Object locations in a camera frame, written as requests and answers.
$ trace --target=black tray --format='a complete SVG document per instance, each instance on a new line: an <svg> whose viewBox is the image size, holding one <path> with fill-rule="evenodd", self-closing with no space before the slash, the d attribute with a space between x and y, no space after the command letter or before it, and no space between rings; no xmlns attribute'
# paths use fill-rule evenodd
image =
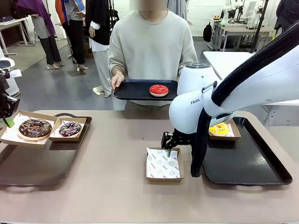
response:
<svg viewBox="0 0 299 224"><path fill-rule="evenodd" d="M56 115L76 116L68 113ZM66 177L92 121L86 118L78 142L47 141L43 149L7 145L0 153L0 185L54 186Z"/></svg>
<svg viewBox="0 0 299 224"><path fill-rule="evenodd" d="M165 85L169 92L164 97L154 97L150 94L152 85ZM177 96L178 83L173 80L152 80L152 79L125 79L125 81L116 88L113 96L118 99L126 100L164 100L173 101Z"/></svg>
<svg viewBox="0 0 299 224"><path fill-rule="evenodd" d="M234 117L241 138L236 142L209 140L204 169L217 184L286 185L292 177L246 118Z"/></svg>

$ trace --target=donut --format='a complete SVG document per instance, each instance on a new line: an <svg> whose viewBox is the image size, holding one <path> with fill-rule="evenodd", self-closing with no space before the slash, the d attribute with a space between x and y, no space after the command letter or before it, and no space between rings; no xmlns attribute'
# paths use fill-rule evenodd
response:
<svg viewBox="0 0 299 224"><path fill-rule="evenodd" d="M225 123L220 123L209 128L209 133L214 136L225 136L229 132L229 127Z"/></svg>
<svg viewBox="0 0 299 224"><path fill-rule="evenodd" d="M165 85L153 85L149 89L149 93L154 97L163 97L168 94L169 90Z"/></svg>
<svg viewBox="0 0 299 224"><path fill-rule="evenodd" d="M63 137L78 137L81 128L78 122L72 121L62 125L59 129L59 134Z"/></svg>
<svg viewBox="0 0 299 224"><path fill-rule="evenodd" d="M45 139L50 135L51 130L51 124L42 119L28 119L19 127L20 136L29 141Z"/></svg>

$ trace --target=white brick wall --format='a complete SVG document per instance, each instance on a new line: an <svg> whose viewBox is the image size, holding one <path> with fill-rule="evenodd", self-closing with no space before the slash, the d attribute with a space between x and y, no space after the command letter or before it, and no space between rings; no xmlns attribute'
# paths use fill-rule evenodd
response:
<svg viewBox="0 0 299 224"><path fill-rule="evenodd" d="M246 6L252 0L245 0L244 13ZM276 22L276 9L280 0L270 0L268 3L264 25L274 27ZM193 36L202 36L203 30L209 23L209 19L215 15L221 15L222 8L225 6L225 0L190 0L187 19L193 24L190 30ZM129 0L114 0L114 8L119 12L122 18L132 13L129 10Z"/></svg>

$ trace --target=purple shawl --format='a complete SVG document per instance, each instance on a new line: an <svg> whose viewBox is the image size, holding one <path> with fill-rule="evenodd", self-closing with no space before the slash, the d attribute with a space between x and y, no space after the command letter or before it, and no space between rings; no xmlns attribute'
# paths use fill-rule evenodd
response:
<svg viewBox="0 0 299 224"><path fill-rule="evenodd" d="M42 0L18 0L17 9L22 10L22 8L24 8L25 11L29 10L34 12L35 14L39 14L45 21L50 34L52 36L55 35L53 23Z"/></svg>

